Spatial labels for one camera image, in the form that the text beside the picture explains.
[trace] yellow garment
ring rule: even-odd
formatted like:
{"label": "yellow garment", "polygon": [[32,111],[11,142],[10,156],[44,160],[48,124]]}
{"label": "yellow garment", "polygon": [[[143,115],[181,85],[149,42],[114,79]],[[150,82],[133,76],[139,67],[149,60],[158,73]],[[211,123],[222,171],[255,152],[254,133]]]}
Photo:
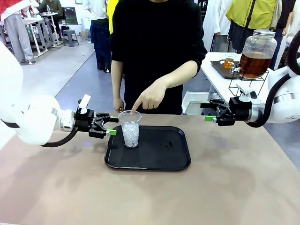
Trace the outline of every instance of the yellow garment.
{"label": "yellow garment", "polygon": [[109,23],[109,32],[112,34],[113,32],[113,13],[116,8],[119,0],[109,0],[107,4],[107,15],[108,15],[108,23]]}
{"label": "yellow garment", "polygon": [[[269,28],[271,26],[276,1],[256,0],[249,24],[250,29]],[[252,0],[233,0],[226,16],[239,26],[245,27],[251,5]]]}

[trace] stool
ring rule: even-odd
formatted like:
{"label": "stool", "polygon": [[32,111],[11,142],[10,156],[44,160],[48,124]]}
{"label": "stool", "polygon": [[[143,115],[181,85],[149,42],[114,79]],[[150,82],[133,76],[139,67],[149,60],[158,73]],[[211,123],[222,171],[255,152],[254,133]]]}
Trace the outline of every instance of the stool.
{"label": "stool", "polygon": [[[73,41],[72,34],[75,34],[76,41]],[[64,30],[62,35],[64,37],[64,45],[66,45],[66,41],[67,41],[65,39],[65,35],[67,35],[67,37],[68,37],[68,44],[70,45],[70,47],[74,47],[74,43],[77,43],[79,45],[79,42],[78,42],[78,39],[77,39],[77,36],[76,36],[76,33],[74,30]]]}

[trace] white bin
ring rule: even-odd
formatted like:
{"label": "white bin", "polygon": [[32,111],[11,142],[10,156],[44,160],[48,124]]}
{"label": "white bin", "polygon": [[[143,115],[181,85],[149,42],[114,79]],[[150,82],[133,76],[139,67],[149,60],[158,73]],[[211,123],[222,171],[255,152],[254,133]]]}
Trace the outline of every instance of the white bin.
{"label": "white bin", "polygon": [[[190,92],[187,91],[182,100],[182,111],[187,115],[201,115],[201,102],[207,102],[208,92]],[[221,98],[217,93],[214,93],[213,98]]]}

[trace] glass jar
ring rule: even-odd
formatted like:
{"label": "glass jar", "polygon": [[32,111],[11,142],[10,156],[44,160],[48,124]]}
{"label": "glass jar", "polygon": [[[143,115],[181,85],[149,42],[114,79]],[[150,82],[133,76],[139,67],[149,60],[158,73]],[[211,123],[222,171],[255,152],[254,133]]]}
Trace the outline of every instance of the glass jar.
{"label": "glass jar", "polygon": [[247,38],[239,64],[241,76],[256,79],[267,71],[277,46],[274,36],[273,31],[259,29]]}

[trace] cup of ice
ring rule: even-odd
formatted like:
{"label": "cup of ice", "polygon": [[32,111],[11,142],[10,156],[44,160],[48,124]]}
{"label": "cup of ice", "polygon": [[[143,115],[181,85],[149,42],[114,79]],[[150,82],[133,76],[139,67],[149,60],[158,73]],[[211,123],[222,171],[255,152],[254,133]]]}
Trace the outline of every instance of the cup of ice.
{"label": "cup of ice", "polygon": [[135,148],[139,142],[140,120],[142,115],[139,112],[130,114],[130,110],[124,111],[119,115],[125,146]]}

